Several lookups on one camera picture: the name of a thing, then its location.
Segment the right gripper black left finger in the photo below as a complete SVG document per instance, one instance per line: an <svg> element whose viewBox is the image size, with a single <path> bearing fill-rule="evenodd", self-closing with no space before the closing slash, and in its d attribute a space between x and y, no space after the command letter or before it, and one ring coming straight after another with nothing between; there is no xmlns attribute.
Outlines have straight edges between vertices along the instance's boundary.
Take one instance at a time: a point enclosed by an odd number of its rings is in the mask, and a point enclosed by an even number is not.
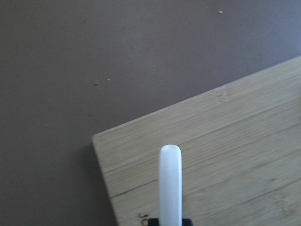
<svg viewBox="0 0 301 226"><path fill-rule="evenodd" d="M148 219L148 226L160 226L158 218Z"/></svg>

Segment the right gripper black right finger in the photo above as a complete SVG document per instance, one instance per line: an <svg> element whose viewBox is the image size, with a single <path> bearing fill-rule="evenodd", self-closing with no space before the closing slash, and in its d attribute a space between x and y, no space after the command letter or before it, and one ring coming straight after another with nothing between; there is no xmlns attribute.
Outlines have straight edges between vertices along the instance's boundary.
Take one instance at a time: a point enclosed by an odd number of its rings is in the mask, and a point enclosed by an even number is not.
<svg viewBox="0 0 301 226"><path fill-rule="evenodd" d="M182 218L182 226L193 226L193 222L189 218Z"/></svg>

